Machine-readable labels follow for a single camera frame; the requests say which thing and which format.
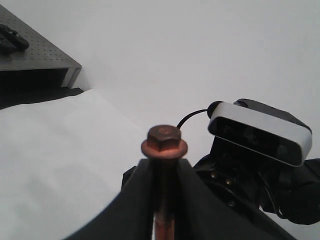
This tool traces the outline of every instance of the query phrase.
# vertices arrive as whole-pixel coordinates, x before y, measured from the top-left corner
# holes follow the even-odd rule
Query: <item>black object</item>
[[[177,240],[295,240],[248,202],[243,218],[215,196],[188,160],[176,165],[181,191],[175,210]],[[150,240],[154,203],[154,166],[150,159],[127,172],[119,195],[96,218],[65,240]]]
[[[18,49],[0,33],[0,53],[3,55],[10,55]]]
[[[80,88],[56,87],[0,96],[0,110],[19,104],[35,104],[83,93]]]
[[[0,24],[0,34],[9,40],[19,51],[24,51],[29,47],[29,42],[25,40],[17,31],[7,25]]]

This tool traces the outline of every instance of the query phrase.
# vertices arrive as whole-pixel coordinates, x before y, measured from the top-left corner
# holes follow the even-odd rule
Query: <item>black fabric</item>
[[[51,100],[76,96],[83,93],[80,88],[69,89],[68,87],[49,88],[25,93],[16,93],[0,96],[0,110],[20,104],[35,104]]]

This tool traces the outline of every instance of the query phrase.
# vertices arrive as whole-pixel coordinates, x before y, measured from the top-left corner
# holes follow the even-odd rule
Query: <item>hex bolt head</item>
[[[158,125],[149,130],[147,140],[142,143],[141,150],[149,158],[179,159],[187,153],[188,146],[181,139],[179,128],[171,125]]]

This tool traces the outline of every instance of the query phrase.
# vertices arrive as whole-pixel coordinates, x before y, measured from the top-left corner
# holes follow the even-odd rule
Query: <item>copper bolt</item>
[[[152,127],[141,145],[144,155],[151,159],[179,159],[188,151],[188,146],[181,139],[179,128],[170,125]]]
[[[158,125],[149,130],[147,140],[142,143],[141,150],[145,156],[154,160],[155,239],[173,240],[175,234],[173,209],[176,204],[178,187],[175,163],[187,153],[187,143],[181,139],[179,128]]]

